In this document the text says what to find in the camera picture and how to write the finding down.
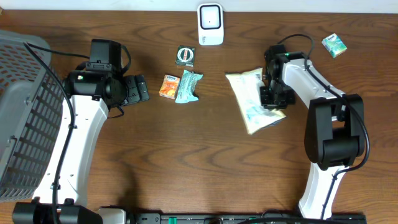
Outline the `yellow snack bag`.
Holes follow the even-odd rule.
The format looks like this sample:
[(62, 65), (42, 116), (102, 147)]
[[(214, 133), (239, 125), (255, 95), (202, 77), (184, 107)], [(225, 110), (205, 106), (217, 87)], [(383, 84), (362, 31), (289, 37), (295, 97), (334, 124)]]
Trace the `yellow snack bag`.
[(265, 109), (261, 105), (260, 87), (265, 87), (262, 71), (263, 68), (259, 67), (248, 72), (225, 74), (234, 91), (249, 135), (286, 118), (280, 110)]

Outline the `orange tissue pack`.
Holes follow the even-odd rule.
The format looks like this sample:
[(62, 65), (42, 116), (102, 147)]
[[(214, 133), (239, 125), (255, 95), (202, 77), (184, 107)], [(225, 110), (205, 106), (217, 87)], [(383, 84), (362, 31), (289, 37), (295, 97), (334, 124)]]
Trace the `orange tissue pack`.
[(175, 99), (180, 84), (180, 78), (172, 75), (165, 75), (159, 95), (169, 99)]

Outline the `light teal snack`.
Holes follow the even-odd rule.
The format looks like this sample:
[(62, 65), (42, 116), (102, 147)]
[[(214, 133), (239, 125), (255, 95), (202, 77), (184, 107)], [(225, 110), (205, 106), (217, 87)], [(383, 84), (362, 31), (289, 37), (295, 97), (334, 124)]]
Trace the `light teal snack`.
[(199, 98), (195, 95), (195, 87), (202, 78), (203, 74), (184, 70), (175, 102), (185, 104), (198, 101)]

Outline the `dark green round-logo packet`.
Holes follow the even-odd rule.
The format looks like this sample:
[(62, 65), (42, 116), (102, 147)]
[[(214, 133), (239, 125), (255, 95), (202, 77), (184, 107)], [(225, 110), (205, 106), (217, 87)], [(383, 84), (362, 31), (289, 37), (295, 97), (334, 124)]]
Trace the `dark green round-logo packet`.
[(195, 51), (195, 47), (179, 45), (177, 47), (177, 56), (175, 59), (175, 63), (177, 65), (193, 67), (195, 63)]

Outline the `teal tissue pack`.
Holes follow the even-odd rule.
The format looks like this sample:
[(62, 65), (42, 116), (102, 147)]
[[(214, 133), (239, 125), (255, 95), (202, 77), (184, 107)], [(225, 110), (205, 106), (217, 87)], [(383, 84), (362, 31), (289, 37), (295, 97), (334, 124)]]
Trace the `teal tissue pack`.
[(336, 58), (347, 50), (347, 46), (345, 46), (343, 41), (336, 33), (325, 37), (322, 40), (322, 45), (327, 49), (333, 58)]

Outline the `grey plastic basket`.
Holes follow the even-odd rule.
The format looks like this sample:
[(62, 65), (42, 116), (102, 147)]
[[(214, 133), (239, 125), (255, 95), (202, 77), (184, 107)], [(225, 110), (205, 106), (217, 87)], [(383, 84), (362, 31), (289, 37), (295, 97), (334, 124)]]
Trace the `grey plastic basket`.
[(51, 65), (44, 39), (1, 31), (1, 201), (31, 198), (62, 121), (63, 95), (41, 64)]

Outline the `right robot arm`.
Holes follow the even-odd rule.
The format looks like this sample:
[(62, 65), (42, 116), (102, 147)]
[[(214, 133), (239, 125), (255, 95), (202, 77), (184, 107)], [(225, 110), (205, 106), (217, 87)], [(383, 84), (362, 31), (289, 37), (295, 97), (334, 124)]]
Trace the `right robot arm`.
[(347, 95), (331, 85), (303, 52), (288, 52), (283, 44), (264, 53), (265, 79), (261, 105), (285, 109), (300, 98), (308, 109), (304, 134), (310, 173), (298, 208), (304, 218), (327, 220), (345, 173), (353, 170), (357, 157), (367, 150), (362, 98)]

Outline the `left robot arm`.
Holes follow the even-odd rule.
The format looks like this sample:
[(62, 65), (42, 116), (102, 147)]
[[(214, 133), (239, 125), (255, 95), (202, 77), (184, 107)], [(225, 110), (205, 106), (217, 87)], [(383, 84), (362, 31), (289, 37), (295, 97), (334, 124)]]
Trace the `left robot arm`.
[(49, 164), (31, 202), (18, 202), (14, 223), (135, 223), (120, 207), (86, 207), (96, 142), (113, 106), (148, 100), (143, 75), (74, 70), (65, 80), (62, 122)]

